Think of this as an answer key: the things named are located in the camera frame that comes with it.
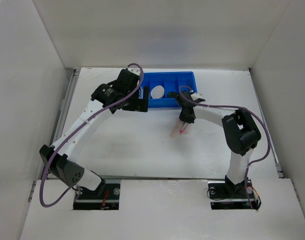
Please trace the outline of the pink pencil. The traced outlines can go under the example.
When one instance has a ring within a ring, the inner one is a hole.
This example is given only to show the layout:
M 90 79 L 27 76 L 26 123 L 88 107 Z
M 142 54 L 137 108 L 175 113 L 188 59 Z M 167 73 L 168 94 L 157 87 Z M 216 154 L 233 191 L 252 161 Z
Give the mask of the pink pencil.
M 173 138 L 177 133 L 180 132 L 182 128 L 183 122 L 181 120 L 178 120 L 170 134 L 170 137 Z

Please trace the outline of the round cream powder puff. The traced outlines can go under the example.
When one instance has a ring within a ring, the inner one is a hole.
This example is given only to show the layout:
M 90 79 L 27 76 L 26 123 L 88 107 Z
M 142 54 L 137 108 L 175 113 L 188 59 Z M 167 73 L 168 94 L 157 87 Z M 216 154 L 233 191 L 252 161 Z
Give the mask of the round cream powder puff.
M 162 85 L 155 86 L 150 92 L 150 96 L 152 99 L 162 99 L 164 95 L 165 88 Z

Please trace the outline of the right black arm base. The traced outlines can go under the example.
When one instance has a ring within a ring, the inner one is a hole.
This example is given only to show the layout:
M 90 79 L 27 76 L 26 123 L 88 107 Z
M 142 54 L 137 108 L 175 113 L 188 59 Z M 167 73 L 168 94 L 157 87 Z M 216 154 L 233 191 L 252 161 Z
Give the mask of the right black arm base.
M 212 210 L 257 211 L 260 209 L 262 201 L 251 180 L 247 181 L 247 188 L 244 183 L 237 185 L 236 190 L 233 190 L 232 187 L 225 181 L 208 182 L 206 194 Z

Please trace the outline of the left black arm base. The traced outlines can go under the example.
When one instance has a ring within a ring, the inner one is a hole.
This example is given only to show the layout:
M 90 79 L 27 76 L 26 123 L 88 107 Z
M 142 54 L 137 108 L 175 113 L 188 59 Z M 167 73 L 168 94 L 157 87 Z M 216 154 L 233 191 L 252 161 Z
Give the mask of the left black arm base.
M 120 179 L 107 179 L 99 194 L 86 188 L 75 189 L 73 210 L 76 211 L 117 211 L 121 193 Z

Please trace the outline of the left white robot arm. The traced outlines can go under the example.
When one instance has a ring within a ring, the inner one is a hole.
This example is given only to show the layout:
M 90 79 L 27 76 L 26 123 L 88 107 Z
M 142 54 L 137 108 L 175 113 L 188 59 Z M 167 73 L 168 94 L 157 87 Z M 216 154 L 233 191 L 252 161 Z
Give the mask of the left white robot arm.
M 104 194 L 105 181 L 78 163 L 79 154 L 91 136 L 117 110 L 146 112 L 148 98 L 139 98 L 144 72 L 138 74 L 128 68 L 120 71 L 117 79 L 100 84 L 78 119 L 51 146 L 39 150 L 47 173 L 51 173 L 69 188 L 80 186 L 97 199 Z

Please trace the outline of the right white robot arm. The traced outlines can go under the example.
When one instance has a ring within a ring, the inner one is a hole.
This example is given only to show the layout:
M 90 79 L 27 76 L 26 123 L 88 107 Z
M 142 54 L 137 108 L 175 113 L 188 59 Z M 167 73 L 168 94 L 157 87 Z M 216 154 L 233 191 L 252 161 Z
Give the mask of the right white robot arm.
M 197 93 L 181 93 L 171 91 L 168 98 L 176 100 L 181 107 L 179 120 L 185 124 L 193 124 L 196 119 L 205 120 L 223 129 L 230 162 L 225 175 L 224 191 L 230 197 L 242 192 L 246 171 L 254 148 L 261 139 L 261 133 L 251 114 L 243 109 L 225 110 L 202 104 L 204 99 Z

